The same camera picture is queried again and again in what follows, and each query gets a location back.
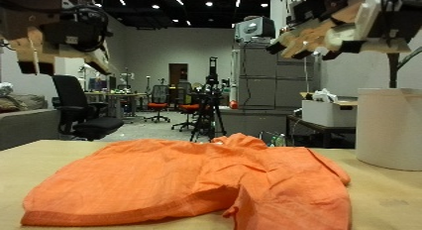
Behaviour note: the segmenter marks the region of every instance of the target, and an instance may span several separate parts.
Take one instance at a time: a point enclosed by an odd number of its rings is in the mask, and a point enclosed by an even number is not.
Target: orange shirt
[[[225,209],[235,229],[348,229],[350,177],[306,148],[234,134],[109,144],[24,199],[22,225],[101,226]]]

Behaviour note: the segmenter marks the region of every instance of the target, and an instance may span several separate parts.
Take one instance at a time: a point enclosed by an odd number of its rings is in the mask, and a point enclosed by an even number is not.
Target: white container
[[[359,89],[355,157],[375,166],[422,171],[422,90]]]
[[[326,127],[355,127],[356,102],[302,100],[302,119]]]

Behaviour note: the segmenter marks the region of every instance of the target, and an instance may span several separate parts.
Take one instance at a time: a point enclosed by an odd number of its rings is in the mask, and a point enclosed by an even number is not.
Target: door
[[[179,81],[187,81],[187,64],[169,63],[169,84],[175,86]]]
[[[175,108],[177,90],[175,85],[179,81],[187,81],[187,64],[169,63],[169,99],[173,108]]]

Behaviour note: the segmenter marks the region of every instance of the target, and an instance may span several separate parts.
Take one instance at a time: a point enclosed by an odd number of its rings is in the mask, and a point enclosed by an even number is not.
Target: tripod
[[[194,136],[201,133],[199,130],[209,136],[209,141],[214,138],[214,116],[217,117],[217,121],[221,128],[221,133],[225,136],[226,132],[223,129],[223,124],[221,120],[221,113],[219,113],[219,99],[221,99],[221,92],[218,91],[214,86],[218,84],[217,81],[217,74],[215,74],[215,57],[210,57],[210,75],[207,76],[207,85],[210,86],[210,90],[205,93],[198,94],[199,96],[199,117],[197,119],[195,127],[191,133],[190,142],[194,140]]]

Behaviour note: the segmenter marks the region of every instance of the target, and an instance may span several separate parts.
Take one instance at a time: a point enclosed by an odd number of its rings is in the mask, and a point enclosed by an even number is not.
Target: white bucket
[[[422,90],[359,89],[355,157],[375,166],[422,171]]]

